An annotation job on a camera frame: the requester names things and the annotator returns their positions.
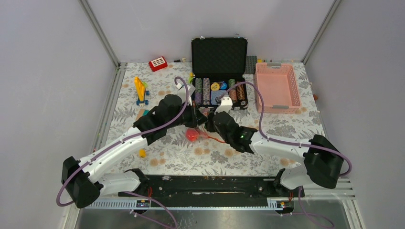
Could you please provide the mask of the clear orange-zip bag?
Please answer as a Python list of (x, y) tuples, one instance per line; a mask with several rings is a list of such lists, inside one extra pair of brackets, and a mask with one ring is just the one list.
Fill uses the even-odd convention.
[(197, 124), (194, 129), (198, 129), (201, 132), (201, 139), (212, 139), (219, 143), (225, 144), (225, 141), (212, 136), (214, 128), (212, 127), (211, 118), (213, 116), (213, 109), (211, 108), (198, 108), (197, 106), (191, 107), (192, 112), (192, 124)]

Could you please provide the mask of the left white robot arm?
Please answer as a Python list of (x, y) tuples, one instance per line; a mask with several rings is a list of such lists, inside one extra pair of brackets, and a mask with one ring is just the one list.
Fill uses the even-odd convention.
[(168, 129), (183, 125), (198, 127), (206, 117), (192, 105), (191, 94), (195, 88), (185, 85), (177, 94), (169, 94), (160, 100), (145, 116), (118, 139), (81, 159), (69, 157), (62, 165), (62, 190), (69, 194), (71, 204), (84, 208), (101, 195), (132, 191), (143, 196), (148, 191), (147, 181), (136, 172), (107, 174), (116, 163), (140, 149), (163, 138)]

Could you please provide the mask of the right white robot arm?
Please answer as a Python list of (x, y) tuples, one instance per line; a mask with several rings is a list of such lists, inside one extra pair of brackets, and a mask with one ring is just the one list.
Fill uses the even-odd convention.
[(343, 155), (322, 135), (312, 139), (291, 139), (271, 135), (265, 137), (255, 128), (241, 126), (229, 115), (230, 98), (209, 113), (206, 129), (216, 132), (231, 148), (241, 153), (270, 154), (291, 159), (299, 165), (281, 169), (274, 179), (275, 193), (285, 197), (292, 190), (316, 184), (334, 189), (344, 162)]

